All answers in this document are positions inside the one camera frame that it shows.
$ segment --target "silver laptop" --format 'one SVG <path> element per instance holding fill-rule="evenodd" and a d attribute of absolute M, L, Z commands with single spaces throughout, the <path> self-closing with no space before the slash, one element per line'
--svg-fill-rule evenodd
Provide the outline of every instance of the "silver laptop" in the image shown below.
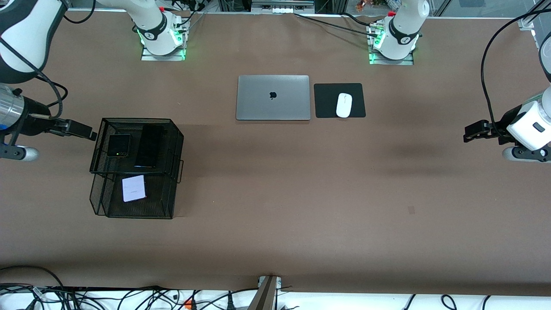
<path fill-rule="evenodd" d="M 310 120 L 308 76 L 239 76 L 235 118 L 240 121 Z"/>

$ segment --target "white mouse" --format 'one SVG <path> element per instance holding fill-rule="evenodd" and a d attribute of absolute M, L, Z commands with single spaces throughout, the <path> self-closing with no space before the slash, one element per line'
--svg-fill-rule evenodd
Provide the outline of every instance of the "white mouse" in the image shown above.
<path fill-rule="evenodd" d="M 342 118 L 348 117 L 351 109 L 352 96 L 350 94 L 340 93 L 339 99 L 337 100 L 337 116 Z"/>

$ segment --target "mouse pad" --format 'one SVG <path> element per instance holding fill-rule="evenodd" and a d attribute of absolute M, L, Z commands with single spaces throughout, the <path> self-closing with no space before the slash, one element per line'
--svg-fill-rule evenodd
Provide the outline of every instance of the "mouse pad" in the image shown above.
<path fill-rule="evenodd" d="M 337 100 L 340 93 L 352 96 L 349 117 L 365 117 L 364 90 L 361 83 L 314 84 L 316 117 L 327 119 L 337 116 Z"/>

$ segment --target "brown table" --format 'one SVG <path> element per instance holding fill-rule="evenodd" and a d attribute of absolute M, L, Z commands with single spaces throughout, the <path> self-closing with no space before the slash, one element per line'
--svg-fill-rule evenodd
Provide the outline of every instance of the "brown table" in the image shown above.
<path fill-rule="evenodd" d="M 462 142 L 488 118 L 480 59 L 504 23 L 429 19 L 414 66 L 372 66 L 365 37 L 290 14 L 208 15 L 176 63 L 141 62 L 125 13 L 63 22 L 45 73 L 69 89 L 64 117 L 96 129 L 169 117 L 186 136 L 177 217 L 94 215 L 94 144 L 22 137 L 41 158 L 2 160 L 0 264 L 46 266 L 73 286 L 237 289 L 277 274 L 297 291 L 548 295 L 551 166 Z M 497 117 L 548 85 L 514 26 L 487 68 Z M 237 122 L 241 74 L 308 74 L 312 98 L 314 83 L 360 82 L 367 117 Z M 20 87 L 54 99 L 46 84 Z M 53 284 L 10 275 L 0 280 Z"/>

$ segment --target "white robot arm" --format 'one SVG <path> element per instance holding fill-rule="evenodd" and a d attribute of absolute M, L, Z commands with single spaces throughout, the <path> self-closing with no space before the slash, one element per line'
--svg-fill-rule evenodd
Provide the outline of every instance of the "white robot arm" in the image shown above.
<path fill-rule="evenodd" d="M 551 83 L 551 33 L 539 49 L 539 61 Z M 464 142 L 479 138 L 498 138 L 500 145 L 514 143 L 503 150 L 510 161 L 551 162 L 551 86 L 507 111 L 495 124 L 481 120 L 465 127 Z"/>
<path fill-rule="evenodd" d="M 402 0 L 395 16 L 387 16 L 378 24 L 384 25 L 384 33 L 374 48 L 392 60 L 404 59 L 415 48 L 419 30 L 430 13 L 427 0 Z"/>
<path fill-rule="evenodd" d="M 166 55 L 182 45 L 182 18 L 170 12 L 161 12 L 155 0 L 98 2 L 125 9 L 135 22 L 145 48 L 152 54 Z M 10 0 L 0 8 L 0 36 L 42 70 L 53 34 L 67 8 L 68 0 Z M 23 83 L 35 76 L 33 69 L 0 44 L 0 83 Z"/>
<path fill-rule="evenodd" d="M 182 44 L 181 17 L 162 12 L 155 0 L 98 2 L 125 9 L 151 54 L 166 55 Z M 36 149 L 16 144 L 20 134 L 49 132 L 92 141 L 97 137 L 91 127 L 60 118 L 63 98 L 55 83 L 41 73 L 53 35 L 68 7 L 69 0 L 9 0 L 0 6 L 0 158 L 33 161 L 38 157 Z M 52 86 L 56 102 L 45 105 L 23 96 L 21 89 L 3 84 L 23 83 L 37 76 Z M 54 105 L 59 105 L 59 111 L 52 116 L 50 107 Z"/>

